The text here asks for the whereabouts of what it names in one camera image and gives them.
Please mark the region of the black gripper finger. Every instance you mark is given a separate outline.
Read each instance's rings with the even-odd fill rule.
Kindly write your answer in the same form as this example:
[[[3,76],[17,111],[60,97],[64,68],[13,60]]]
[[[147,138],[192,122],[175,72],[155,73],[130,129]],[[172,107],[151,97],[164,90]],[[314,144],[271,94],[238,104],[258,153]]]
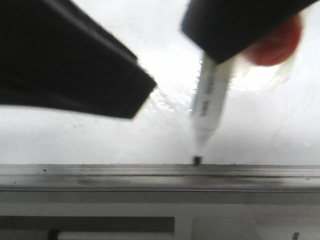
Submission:
[[[234,57],[315,0],[192,0],[182,32],[216,63]]]
[[[70,0],[0,3],[0,102],[131,119],[156,87]]]

